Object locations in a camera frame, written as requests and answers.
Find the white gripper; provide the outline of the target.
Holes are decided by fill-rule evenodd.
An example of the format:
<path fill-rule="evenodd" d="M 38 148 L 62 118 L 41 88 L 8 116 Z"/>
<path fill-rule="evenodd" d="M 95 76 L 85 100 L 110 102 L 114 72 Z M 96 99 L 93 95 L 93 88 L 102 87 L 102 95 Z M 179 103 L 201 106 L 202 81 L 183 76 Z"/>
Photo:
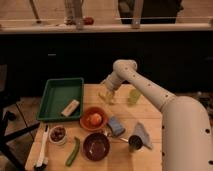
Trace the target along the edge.
<path fill-rule="evenodd" d="M 103 84 L 106 87 L 103 87 L 99 92 L 99 97 L 106 104 L 114 104 L 115 103 L 115 92 L 120 88 L 124 80 L 120 78 L 116 73 L 109 74 L 104 80 Z"/>

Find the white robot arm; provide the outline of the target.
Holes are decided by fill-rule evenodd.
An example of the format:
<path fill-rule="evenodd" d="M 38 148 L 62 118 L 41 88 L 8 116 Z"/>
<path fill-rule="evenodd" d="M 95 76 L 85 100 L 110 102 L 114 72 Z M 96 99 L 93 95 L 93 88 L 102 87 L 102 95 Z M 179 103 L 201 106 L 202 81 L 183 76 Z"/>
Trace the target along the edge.
<path fill-rule="evenodd" d="M 213 132 L 205 107 L 192 97 L 176 96 L 140 75 L 134 60 L 116 60 L 105 87 L 115 93 L 124 81 L 162 114 L 162 171 L 213 171 Z"/>

